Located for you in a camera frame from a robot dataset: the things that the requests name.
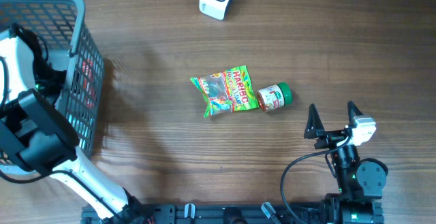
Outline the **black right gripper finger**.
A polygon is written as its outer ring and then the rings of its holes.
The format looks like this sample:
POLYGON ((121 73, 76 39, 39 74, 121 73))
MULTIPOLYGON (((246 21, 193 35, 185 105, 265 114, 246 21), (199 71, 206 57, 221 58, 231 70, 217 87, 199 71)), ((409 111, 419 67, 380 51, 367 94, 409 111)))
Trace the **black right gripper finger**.
POLYGON ((309 106, 308 120, 304 132, 305 139, 320 138, 324 135, 324 126, 314 103, 309 106))
POLYGON ((357 106, 355 105, 355 103, 353 101, 348 101, 347 112, 348 112, 349 126, 355 127, 356 122, 354 120, 354 117, 355 116, 362 116, 363 113, 357 108, 357 106))

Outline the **Haribo gummy candy bag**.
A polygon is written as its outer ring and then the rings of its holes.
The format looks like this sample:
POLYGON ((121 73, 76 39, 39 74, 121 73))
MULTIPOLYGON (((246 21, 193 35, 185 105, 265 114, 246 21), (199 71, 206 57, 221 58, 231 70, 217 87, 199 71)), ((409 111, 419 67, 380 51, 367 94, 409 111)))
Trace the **Haribo gummy candy bag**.
POLYGON ((201 92, 206 110, 204 117, 259 108, 246 65, 190 81, 201 92))

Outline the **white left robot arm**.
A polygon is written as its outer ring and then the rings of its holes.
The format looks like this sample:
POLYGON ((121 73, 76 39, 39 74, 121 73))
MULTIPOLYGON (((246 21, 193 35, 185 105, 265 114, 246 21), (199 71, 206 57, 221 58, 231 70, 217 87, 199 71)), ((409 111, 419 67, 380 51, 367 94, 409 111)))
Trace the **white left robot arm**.
POLYGON ((83 90, 69 84, 68 70, 55 69, 45 37, 17 23, 1 32, 1 154, 31 183, 45 177, 63 182, 96 212, 100 223, 133 223, 140 202, 101 173, 82 144, 91 134, 97 95, 93 62, 84 62, 83 90))

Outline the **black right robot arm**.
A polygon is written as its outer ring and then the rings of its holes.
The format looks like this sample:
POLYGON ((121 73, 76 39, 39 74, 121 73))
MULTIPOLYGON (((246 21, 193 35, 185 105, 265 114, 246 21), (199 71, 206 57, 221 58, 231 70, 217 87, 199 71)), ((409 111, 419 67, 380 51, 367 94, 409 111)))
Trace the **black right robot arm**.
POLYGON ((347 104, 349 124, 326 131, 315 105, 309 106, 304 138, 315 139, 315 149, 326 149, 326 161, 336 178, 339 193, 328 193, 320 202, 318 223, 382 224, 382 190, 387 166, 373 158, 361 159, 358 147, 375 134, 376 122, 352 102, 347 104))

